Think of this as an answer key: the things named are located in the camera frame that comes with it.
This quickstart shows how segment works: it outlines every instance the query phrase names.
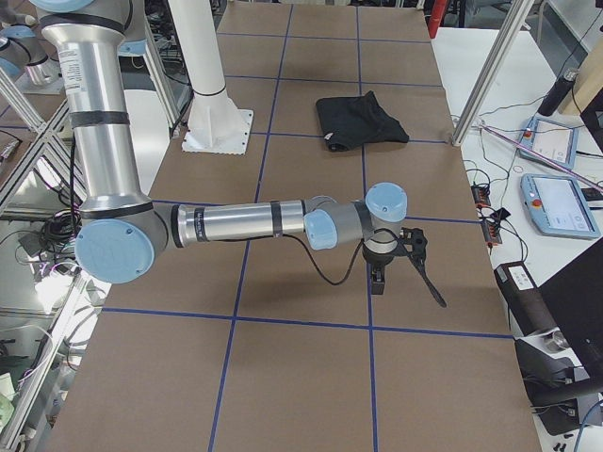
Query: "blue tablet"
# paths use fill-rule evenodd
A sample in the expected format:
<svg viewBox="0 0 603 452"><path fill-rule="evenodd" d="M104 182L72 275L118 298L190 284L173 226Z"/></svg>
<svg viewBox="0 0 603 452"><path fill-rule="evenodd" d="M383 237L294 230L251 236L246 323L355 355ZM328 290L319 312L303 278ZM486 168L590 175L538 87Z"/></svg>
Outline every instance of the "blue tablet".
<svg viewBox="0 0 603 452"><path fill-rule="evenodd" d="M542 234L574 238L601 235L573 177L526 174L521 178L521 191L531 220Z"/></svg>
<svg viewBox="0 0 603 452"><path fill-rule="evenodd" d="M542 118L532 118L519 137L519 142L540 155L555 160L562 167L569 170L574 167L578 146L578 129ZM524 158L539 161L521 149L519 149L519 154Z"/></svg>

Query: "black bracket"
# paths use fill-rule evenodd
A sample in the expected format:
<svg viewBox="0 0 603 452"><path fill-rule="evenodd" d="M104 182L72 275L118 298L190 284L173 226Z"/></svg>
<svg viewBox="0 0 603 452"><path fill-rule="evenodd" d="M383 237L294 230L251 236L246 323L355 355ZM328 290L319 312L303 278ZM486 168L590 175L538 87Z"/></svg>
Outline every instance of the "black bracket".
<svg viewBox="0 0 603 452"><path fill-rule="evenodd" d="M427 238L422 229L402 228L398 238L397 246L388 253L380 254L363 245L363 256L368 262L370 268L372 295L383 295L385 289L385 267L389 265L396 257L408 257L421 278L430 289L433 298L443 308L447 307L444 298L440 295L433 283L427 276L425 270L425 260L427 259Z"/></svg>

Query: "light blue cap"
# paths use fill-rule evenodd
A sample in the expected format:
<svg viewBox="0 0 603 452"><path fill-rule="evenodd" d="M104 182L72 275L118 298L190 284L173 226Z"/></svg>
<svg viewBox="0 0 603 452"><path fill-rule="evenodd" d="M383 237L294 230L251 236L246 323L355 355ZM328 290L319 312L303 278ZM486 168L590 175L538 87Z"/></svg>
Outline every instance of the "light blue cap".
<svg viewBox="0 0 603 452"><path fill-rule="evenodd" d="M406 217L406 192L391 182L372 186L365 197L368 211L382 221L396 223Z"/></svg>
<svg viewBox="0 0 603 452"><path fill-rule="evenodd" d="M31 31L31 28L25 25L13 25L5 28L0 32L2 36L7 38L33 38L36 34Z"/></svg>
<svg viewBox="0 0 603 452"><path fill-rule="evenodd" d="M29 0L36 7L50 12L74 12L87 7L94 0Z"/></svg>
<svg viewBox="0 0 603 452"><path fill-rule="evenodd" d="M153 264L155 250L139 228L120 219L97 219L75 239L77 262L106 283L128 283Z"/></svg>
<svg viewBox="0 0 603 452"><path fill-rule="evenodd" d="M315 210L303 217L303 226L312 250L329 250L337 245L337 229L324 210Z"/></svg>
<svg viewBox="0 0 603 452"><path fill-rule="evenodd" d="M7 73L10 78L15 78L17 75L21 73L21 70L18 66L15 66L13 63L8 61L7 59L0 57L0 68Z"/></svg>
<svg viewBox="0 0 603 452"><path fill-rule="evenodd" d="M147 51L147 40L131 40L120 46L120 57L142 57Z"/></svg>

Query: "folded black fabric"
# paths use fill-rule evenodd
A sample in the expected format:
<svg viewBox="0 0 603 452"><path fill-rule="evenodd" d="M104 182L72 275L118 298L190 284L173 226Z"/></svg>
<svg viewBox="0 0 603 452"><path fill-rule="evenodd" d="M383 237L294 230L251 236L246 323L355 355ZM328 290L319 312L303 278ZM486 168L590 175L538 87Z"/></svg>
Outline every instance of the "folded black fabric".
<svg viewBox="0 0 603 452"><path fill-rule="evenodd" d="M349 151L365 143L409 140L399 122L380 107L373 91L360 97L318 99L317 112L331 151Z"/></svg>

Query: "red object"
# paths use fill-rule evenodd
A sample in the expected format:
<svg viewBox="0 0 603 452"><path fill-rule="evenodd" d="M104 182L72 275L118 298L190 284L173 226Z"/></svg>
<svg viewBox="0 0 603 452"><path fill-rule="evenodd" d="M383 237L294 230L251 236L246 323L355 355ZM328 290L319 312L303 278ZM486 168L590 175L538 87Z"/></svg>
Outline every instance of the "red object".
<svg viewBox="0 0 603 452"><path fill-rule="evenodd" d="M437 29L440 27L442 18L444 18L444 14L446 14L447 9L448 0L435 0L432 8L432 16L430 17L430 22L427 25L431 39L435 38L435 35L437 35Z"/></svg>

